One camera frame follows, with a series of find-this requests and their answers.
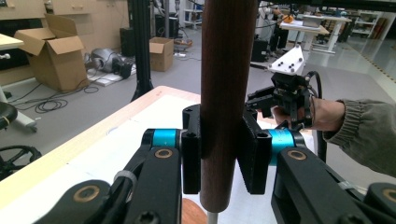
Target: brown wooden cylinder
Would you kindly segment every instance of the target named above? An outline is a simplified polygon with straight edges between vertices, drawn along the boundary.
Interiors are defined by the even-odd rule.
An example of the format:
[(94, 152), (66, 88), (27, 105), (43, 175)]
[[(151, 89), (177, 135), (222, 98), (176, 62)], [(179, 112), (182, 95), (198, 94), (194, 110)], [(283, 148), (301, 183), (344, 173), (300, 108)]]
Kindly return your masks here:
[(256, 0), (205, 2), (200, 199), (212, 213), (224, 211), (230, 201), (256, 15)]

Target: open cardboard box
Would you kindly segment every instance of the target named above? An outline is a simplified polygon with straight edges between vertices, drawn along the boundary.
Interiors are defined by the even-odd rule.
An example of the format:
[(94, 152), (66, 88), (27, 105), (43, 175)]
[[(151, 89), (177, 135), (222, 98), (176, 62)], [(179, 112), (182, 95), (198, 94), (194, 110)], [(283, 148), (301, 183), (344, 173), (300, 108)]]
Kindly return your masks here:
[(89, 84), (73, 20), (46, 14), (48, 28), (19, 30), (14, 35), (22, 40), (29, 64), (38, 82), (56, 90), (73, 91)]
[(174, 40), (153, 37), (149, 41), (149, 64), (153, 71), (164, 72), (173, 63)]

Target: gray floor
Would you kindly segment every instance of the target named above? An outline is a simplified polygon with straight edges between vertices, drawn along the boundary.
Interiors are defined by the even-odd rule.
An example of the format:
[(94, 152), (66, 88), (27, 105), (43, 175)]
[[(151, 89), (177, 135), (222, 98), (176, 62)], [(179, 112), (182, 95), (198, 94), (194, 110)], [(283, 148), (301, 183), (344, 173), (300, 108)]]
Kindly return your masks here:
[[(194, 93), (201, 92), (201, 30), (186, 29), (193, 46), (187, 50), (187, 57), (175, 58), (173, 66), (166, 72), (151, 72), (152, 84), (170, 86)], [(395, 76), (395, 50), (390, 49), (394, 40), (384, 42), (350, 38), (348, 43), (339, 43), (336, 54), (312, 52), (304, 73), (318, 71), (321, 75), (323, 96), (327, 99), (371, 98), (395, 102), (396, 84), (389, 78)], [(270, 86), (272, 73), (251, 68), (247, 93)], [(23, 111), (37, 121), (37, 133), (32, 133), (17, 124), (0, 132), (2, 146), (29, 145), (48, 153), (73, 136), (83, 132), (99, 120), (127, 105), (134, 95), (136, 77), (132, 76), (107, 87), (98, 88), (95, 93), (77, 92), (62, 97), (67, 100), (65, 108), (45, 114), (37, 114), (33, 108)], [(11, 91), (13, 99), (32, 90), (38, 83), (30, 79), (17, 85), (4, 87)], [(38, 87), (24, 100), (49, 97), (54, 93), (45, 86)], [(30, 105), (18, 105), (26, 108)], [(346, 156), (338, 147), (329, 145), (328, 163), (345, 179), (367, 188), (370, 183), (386, 181), (396, 183), (395, 178), (377, 174)]]

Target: gray sleeve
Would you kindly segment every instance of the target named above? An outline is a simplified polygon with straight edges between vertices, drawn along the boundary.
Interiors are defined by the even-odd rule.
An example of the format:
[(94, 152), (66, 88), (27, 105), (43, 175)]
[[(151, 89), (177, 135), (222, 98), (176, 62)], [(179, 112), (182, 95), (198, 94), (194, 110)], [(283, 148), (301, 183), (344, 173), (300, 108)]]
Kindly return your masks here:
[(396, 105), (373, 100), (339, 102), (346, 106), (343, 126), (336, 133), (324, 132), (324, 140), (358, 163), (396, 177)]

